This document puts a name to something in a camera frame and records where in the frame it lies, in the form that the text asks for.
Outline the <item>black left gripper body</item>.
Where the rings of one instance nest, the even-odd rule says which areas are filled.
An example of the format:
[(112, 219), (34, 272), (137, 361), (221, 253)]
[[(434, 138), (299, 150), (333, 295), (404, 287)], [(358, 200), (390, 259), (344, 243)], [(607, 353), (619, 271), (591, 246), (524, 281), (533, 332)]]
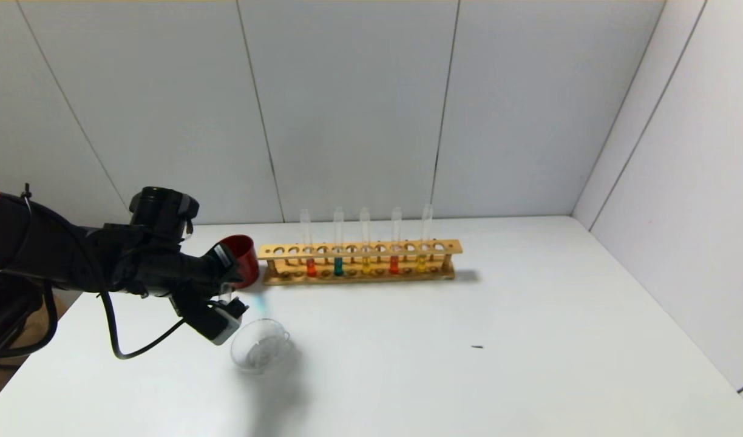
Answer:
[(199, 257), (180, 255), (177, 284), (204, 288), (221, 288), (226, 282), (226, 269), (237, 265), (233, 253), (224, 243), (216, 243)]

